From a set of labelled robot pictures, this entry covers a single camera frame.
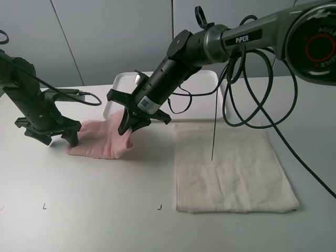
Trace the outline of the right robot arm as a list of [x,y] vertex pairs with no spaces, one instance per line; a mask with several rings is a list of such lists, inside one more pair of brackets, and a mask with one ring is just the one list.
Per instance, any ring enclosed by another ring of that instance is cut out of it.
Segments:
[[335,1],[294,6],[235,28],[208,23],[201,7],[195,8],[195,16],[201,31],[180,32],[153,74],[139,73],[132,93],[109,91],[108,100],[124,106],[120,135],[147,127],[153,119],[169,123],[161,106],[180,84],[205,65],[255,49],[272,48],[305,81],[335,85]]

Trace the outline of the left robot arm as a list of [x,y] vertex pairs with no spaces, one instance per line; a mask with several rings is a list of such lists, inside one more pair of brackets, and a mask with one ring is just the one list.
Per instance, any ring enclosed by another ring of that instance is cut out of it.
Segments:
[[60,135],[71,146],[78,144],[79,121],[64,117],[56,101],[69,101],[51,90],[41,91],[35,79],[33,64],[23,58],[12,58],[1,50],[1,89],[24,115],[15,121],[18,128],[25,128],[25,136],[50,145],[52,137]]

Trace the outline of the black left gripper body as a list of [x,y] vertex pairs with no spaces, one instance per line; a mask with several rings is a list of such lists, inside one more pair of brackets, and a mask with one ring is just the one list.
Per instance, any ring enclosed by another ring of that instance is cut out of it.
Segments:
[[55,102],[41,91],[30,94],[23,88],[5,87],[4,92],[23,114],[14,124],[40,135],[79,132],[80,122],[61,115]]

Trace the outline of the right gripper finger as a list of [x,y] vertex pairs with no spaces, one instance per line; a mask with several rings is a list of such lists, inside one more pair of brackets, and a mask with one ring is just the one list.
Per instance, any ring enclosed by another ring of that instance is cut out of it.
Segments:
[[147,127],[150,124],[151,124],[151,120],[149,118],[143,118],[143,117],[132,117],[131,118],[132,132],[135,132],[141,128]]
[[124,135],[128,130],[131,130],[132,132],[134,125],[137,123],[136,121],[137,118],[133,115],[132,111],[125,107],[118,127],[119,135]]

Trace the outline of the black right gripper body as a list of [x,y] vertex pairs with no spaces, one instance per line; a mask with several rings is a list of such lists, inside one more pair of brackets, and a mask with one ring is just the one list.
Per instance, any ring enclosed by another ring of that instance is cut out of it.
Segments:
[[135,117],[157,119],[168,123],[170,117],[160,111],[163,102],[153,101],[159,96],[154,93],[155,87],[162,87],[164,81],[168,87],[179,86],[195,73],[195,68],[172,59],[164,59],[155,69],[148,80],[143,81],[131,94],[111,89],[107,94],[109,101],[127,107]]

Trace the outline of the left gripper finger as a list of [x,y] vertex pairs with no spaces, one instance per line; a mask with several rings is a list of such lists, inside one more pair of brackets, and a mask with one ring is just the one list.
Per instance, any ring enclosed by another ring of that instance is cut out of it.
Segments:
[[70,146],[77,146],[78,144],[78,132],[76,130],[62,131],[61,138],[66,140]]
[[51,143],[51,137],[49,135],[45,135],[45,134],[38,134],[35,132],[25,132],[25,136],[33,138],[45,145],[50,145]]

